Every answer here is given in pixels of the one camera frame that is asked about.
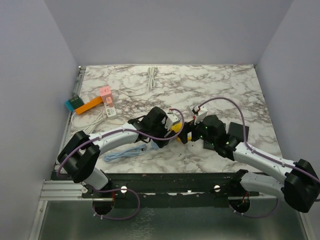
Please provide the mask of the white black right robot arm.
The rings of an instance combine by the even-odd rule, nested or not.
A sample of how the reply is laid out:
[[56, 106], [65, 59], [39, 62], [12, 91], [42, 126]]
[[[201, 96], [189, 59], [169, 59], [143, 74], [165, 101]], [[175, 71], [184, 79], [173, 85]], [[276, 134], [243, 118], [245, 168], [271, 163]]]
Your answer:
[[185, 122], [179, 138], [183, 143], [191, 134], [193, 142], [203, 140], [218, 155], [249, 165], [261, 172], [244, 171], [230, 182], [229, 189], [240, 196], [244, 192], [260, 192], [284, 200], [293, 209], [307, 213], [320, 194], [320, 179], [312, 165], [304, 160], [292, 161], [264, 151], [245, 142], [249, 127], [231, 122], [228, 127], [216, 115], [208, 115], [201, 122]]

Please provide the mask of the black block under box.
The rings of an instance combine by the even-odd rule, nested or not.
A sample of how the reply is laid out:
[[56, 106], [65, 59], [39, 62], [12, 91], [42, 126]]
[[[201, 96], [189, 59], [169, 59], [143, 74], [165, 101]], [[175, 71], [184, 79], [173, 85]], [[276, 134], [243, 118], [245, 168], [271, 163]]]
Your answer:
[[206, 150], [215, 151], [216, 150], [215, 142], [204, 141], [203, 142], [203, 148], [206, 149]]

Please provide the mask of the light blue power strip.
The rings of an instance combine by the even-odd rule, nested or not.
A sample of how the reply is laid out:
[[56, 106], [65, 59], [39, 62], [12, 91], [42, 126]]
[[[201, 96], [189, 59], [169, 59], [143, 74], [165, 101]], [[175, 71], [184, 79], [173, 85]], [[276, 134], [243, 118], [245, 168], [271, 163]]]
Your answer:
[[160, 148], [154, 141], [150, 142], [150, 147], [155, 151]]

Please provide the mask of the white tiger cube socket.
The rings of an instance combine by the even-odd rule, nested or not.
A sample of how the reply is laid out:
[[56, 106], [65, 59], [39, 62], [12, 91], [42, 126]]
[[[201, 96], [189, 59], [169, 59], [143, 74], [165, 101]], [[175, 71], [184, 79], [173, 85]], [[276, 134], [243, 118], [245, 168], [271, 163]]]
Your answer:
[[174, 113], [168, 113], [165, 120], [164, 127], [167, 130], [170, 130], [173, 125], [176, 125], [180, 122], [180, 118]]

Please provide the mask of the yellow cube socket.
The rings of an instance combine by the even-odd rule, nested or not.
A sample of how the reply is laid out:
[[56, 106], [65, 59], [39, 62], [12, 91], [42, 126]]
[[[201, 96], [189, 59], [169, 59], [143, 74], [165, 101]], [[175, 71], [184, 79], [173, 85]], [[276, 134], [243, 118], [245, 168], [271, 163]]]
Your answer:
[[182, 126], [183, 126], [182, 123], [179, 122], [179, 123], [173, 125], [171, 127], [171, 130], [174, 131], [175, 133], [178, 133], [181, 130]]

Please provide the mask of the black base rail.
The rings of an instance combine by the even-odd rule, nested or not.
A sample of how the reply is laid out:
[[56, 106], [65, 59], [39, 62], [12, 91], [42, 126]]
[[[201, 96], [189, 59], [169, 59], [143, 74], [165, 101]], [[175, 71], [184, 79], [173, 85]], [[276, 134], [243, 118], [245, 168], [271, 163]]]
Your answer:
[[227, 208], [247, 212], [250, 200], [260, 195], [284, 200], [282, 184], [262, 173], [239, 170], [227, 173], [110, 173], [100, 191], [85, 183], [80, 195], [96, 210], [136, 208]]

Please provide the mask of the teal blue plug block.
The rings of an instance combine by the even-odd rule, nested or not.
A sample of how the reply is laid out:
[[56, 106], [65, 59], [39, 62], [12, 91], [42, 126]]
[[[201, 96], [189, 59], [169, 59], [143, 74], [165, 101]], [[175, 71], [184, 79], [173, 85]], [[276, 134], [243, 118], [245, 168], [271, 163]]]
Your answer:
[[75, 109], [80, 108], [81, 106], [83, 106], [84, 102], [77, 94], [75, 94], [73, 97], [68, 99], [64, 104], [65, 104], [66, 108], [70, 112], [72, 112]]

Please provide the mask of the white green usb charger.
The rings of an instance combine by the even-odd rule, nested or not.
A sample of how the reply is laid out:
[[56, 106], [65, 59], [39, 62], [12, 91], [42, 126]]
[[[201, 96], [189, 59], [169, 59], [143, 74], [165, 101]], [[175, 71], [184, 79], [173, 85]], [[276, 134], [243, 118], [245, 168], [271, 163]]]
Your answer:
[[109, 106], [106, 102], [104, 103], [105, 112], [108, 119], [115, 119], [117, 117], [117, 112], [114, 106]]

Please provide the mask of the black flat block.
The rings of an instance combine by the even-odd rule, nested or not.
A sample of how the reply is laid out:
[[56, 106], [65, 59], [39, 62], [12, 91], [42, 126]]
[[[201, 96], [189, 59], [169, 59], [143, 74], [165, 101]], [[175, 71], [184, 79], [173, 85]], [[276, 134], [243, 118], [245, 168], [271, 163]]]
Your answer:
[[248, 139], [249, 126], [243, 126], [242, 124], [230, 122], [227, 135], [230, 142], [241, 143]]

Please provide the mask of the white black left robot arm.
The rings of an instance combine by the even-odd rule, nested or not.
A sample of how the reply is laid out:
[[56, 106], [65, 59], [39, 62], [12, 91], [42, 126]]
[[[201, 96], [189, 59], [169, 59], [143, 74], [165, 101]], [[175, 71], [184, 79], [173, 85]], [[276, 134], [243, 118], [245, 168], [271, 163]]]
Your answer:
[[57, 157], [62, 168], [74, 183], [93, 187], [97, 196], [106, 197], [111, 190], [109, 178], [96, 168], [100, 155], [123, 145], [150, 139], [159, 148], [168, 144], [175, 132], [172, 126], [180, 122], [173, 112], [153, 107], [146, 115], [130, 119], [124, 125], [104, 133], [86, 134], [76, 132]]

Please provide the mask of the orange power strip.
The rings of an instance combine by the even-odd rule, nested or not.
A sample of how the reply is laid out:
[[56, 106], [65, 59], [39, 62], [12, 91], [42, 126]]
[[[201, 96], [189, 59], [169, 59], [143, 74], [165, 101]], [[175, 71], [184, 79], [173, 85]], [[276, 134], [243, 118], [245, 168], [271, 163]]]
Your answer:
[[102, 98], [100, 96], [98, 96], [98, 97], [92, 99], [90, 102], [88, 102], [88, 103], [76, 108], [75, 109], [75, 113], [77, 115], [80, 115], [80, 114], [82, 114], [82, 113], [84, 113], [84, 112], [96, 107], [97, 105], [99, 105], [101, 103], [103, 103], [103, 100], [102, 100]]

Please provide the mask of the yellow handled screwdriver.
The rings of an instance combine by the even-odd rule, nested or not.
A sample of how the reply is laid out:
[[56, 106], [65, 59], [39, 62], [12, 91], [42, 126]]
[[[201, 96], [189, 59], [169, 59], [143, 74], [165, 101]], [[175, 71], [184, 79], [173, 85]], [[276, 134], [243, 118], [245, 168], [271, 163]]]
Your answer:
[[192, 140], [192, 137], [189, 135], [180, 135], [176, 138], [179, 142], [186, 144], [187, 142]]

